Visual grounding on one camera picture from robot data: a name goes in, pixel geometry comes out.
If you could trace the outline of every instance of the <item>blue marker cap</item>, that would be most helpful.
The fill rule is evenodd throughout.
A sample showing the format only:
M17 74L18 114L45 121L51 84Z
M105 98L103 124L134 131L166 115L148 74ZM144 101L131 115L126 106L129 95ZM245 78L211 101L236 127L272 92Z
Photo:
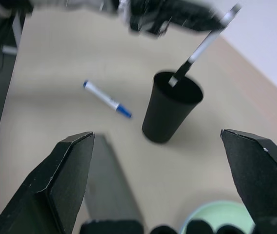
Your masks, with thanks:
M125 107L122 106L121 104L118 106L116 111L119 112L120 114L123 114L127 118L131 118L132 117L132 113L129 112L127 109L125 109Z
M87 84L88 80L84 81L83 87L85 88L85 85Z

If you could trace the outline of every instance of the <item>whiteboard marker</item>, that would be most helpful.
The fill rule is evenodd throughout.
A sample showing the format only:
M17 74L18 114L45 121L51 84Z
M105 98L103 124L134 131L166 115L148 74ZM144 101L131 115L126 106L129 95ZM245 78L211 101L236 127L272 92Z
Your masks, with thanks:
M123 105L121 105L119 102L113 100L111 97L109 97L107 94L105 94L103 91L101 91L99 88L97 88L94 84L92 84L90 81L86 80L83 83L83 87L90 91L92 94L96 95L99 99L101 99L104 103L106 103L108 106L110 106L112 109L114 109L116 112L119 112L120 114L124 115L127 118L131 118L132 114L130 111L128 111Z

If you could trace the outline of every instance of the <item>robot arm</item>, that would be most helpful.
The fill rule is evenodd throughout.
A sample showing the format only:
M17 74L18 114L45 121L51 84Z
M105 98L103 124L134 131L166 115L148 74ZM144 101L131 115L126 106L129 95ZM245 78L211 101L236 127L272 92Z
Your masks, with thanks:
M197 32L226 27L209 5L194 0L0 0L0 17L53 6L69 9L85 6L120 15L131 31L146 31L156 37L165 33L171 23Z

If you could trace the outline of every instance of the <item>white wall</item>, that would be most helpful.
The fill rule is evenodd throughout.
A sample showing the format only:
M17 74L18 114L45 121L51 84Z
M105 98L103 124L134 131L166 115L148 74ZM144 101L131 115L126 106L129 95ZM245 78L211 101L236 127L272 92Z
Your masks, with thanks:
M238 0L208 0L226 12ZM240 0L225 39L277 86L277 0Z

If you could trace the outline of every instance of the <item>black object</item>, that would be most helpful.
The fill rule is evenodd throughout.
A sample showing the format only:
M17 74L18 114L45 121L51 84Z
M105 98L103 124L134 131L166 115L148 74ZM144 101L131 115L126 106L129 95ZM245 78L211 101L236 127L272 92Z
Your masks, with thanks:
M192 220L188 223L186 234L213 234L211 226L203 220Z
M130 28L161 35L173 23L193 31L222 30L224 26L209 6L185 0L131 0Z
M237 191L256 224L254 233L277 234L277 146L255 134L222 130Z
M177 232L169 226L159 226L154 228L150 234L177 234Z
M144 228L135 220L92 221L82 225L80 234L144 234Z
M182 66L177 70L177 72L174 74L174 77L177 80L180 80L183 78L186 73L190 70L193 62L186 61L185 63L182 64Z
M220 227L216 234L244 234L244 232L234 226L225 225Z
M143 123L143 133L156 143L170 140L192 109L202 101L200 87L183 77L174 88L168 83L174 72L154 76L149 106Z
M84 201L92 219L144 223L117 155L103 134L96 134L86 186Z
M71 234L86 188L93 133L69 136L24 180L0 215L0 234Z
M33 11L33 6L29 0L0 0L0 4L12 12L22 12L31 13Z

